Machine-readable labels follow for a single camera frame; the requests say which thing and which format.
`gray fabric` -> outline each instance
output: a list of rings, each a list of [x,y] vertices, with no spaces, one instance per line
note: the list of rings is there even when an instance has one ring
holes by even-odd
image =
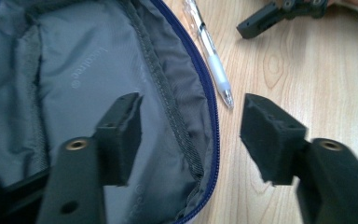
[[[26,27],[23,32],[10,29],[12,21],[5,18],[8,7],[0,7],[0,43],[4,43],[0,48],[0,79],[5,81],[3,87],[11,90],[0,92],[0,176],[10,184],[43,169],[47,153],[53,165],[62,142],[91,136],[110,105],[119,96],[136,91],[144,97],[142,143],[129,185],[104,188],[109,223],[172,222],[178,215],[188,214],[208,184],[213,140],[198,74],[171,26],[146,0],[133,1],[136,15],[132,16],[139,18],[139,24],[134,24],[128,10],[117,1],[84,1],[63,8],[55,8],[54,1],[37,6],[24,2],[30,7],[18,7],[20,10],[7,14],[22,18],[23,11],[30,13],[34,25],[22,25]],[[148,35],[140,36],[139,27]],[[140,41],[143,38],[148,39],[153,63],[147,62],[145,42]],[[34,47],[11,52],[21,43]],[[24,59],[29,59],[28,65],[20,66]],[[170,104],[176,107],[174,112],[187,129],[187,141],[202,163],[204,177],[199,184],[189,169],[195,162],[178,144],[172,118],[166,116],[167,105],[161,101],[154,78],[156,67],[160,76],[166,77],[164,88],[174,97]],[[40,105],[34,100],[36,94]],[[18,116],[23,120],[11,121]],[[7,139],[18,145],[18,154],[7,155],[5,161],[1,155],[13,145]]]
[[[4,185],[47,168],[35,100],[40,55],[34,27],[22,39],[0,32],[0,177]]]
[[[132,4],[124,2],[123,6],[129,15],[132,25],[135,26],[136,33],[144,52],[145,61],[151,71],[151,76],[156,84],[155,86],[158,90],[161,102],[165,105],[165,114],[170,121],[171,128],[175,134],[176,142],[185,155],[189,164],[188,168],[191,175],[197,181],[196,186],[187,197],[188,199],[191,199],[199,191],[200,181],[203,178],[203,168],[199,152],[195,149],[194,144],[190,139],[184,119],[182,118],[182,114],[176,104],[176,99],[173,95],[171,86],[168,83],[166,74],[164,74],[160,66],[160,61],[155,53],[155,48],[151,43],[148,31],[146,31],[143,21],[137,15],[137,12]]]

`black object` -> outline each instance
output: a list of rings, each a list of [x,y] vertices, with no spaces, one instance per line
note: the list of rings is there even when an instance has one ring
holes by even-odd
[[[292,20],[297,16],[321,18],[327,8],[327,0],[284,0],[282,8],[274,2],[258,10],[254,15],[237,26],[242,38],[254,38],[283,19]]]
[[[104,223],[103,185],[126,185],[141,143],[142,97],[118,98],[92,137],[63,143],[55,166],[0,184],[0,223]]]
[[[358,223],[358,160],[339,142],[304,140],[306,127],[270,100],[246,94],[241,140],[264,181],[300,182],[304,223]]]

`screw hole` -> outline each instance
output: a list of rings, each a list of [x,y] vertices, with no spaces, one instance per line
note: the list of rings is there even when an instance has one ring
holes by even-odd
[[[332,150],[332,151],[340,151],[342,150],[342,147],[338,145],[337,143],[330,142],[330,141],[322,141],[320,145],[326,149]]]
[[[66,149],[68,149],[68,150],[78,150],[78,149],[82,149],[82,148],[84,148],[86,146],[87,146],[87,141],[85,141],[85,140],[75,140],[75,141],[69,143],[66,146]]]
[[[71,214],[73,212],[75,212],[75,210],[78,208],[78,203],[76,201],[71,201],[69,203],[64,204],[61,207],[61,213],[68,215]]]

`printed logo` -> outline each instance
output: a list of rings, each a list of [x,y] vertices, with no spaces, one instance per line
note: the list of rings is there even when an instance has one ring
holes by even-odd
[[[136,222],[138,215],[144,210],[143,207],[145,205],[145,186],[137,185],[135,188],[135,202],[131,207],[128,216],[124,220],[124,223],[133,223]]]
[[[83,63],[78,66],[78,68],[71,74],[71,77],[74,79],[71,83],[71,87],[73,89],[78,89],[81,86],[80,77],[83,73],[86,72],[88,68],[91,67],[91,65],[97,61],[99,57],[101,57],[101,54],[104,52],[107,52],[107,49],[104,48],[97,48],[94,50],[89,57],[87,57]]]

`gray lining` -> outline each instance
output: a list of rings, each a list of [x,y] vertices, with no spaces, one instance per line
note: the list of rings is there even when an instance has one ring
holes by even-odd
[[[54,164],[60,143],[90,136],[119,96],[137,91],[144,96],[143,140],[130,184],[105,187],[108,220],[165,223],[194,209],[210,176],[210,115],[191,59],[158,10],[146,0],[4,2],[0,87],[4,83],[9,94],[0,91],[0,176],[5,184]]]

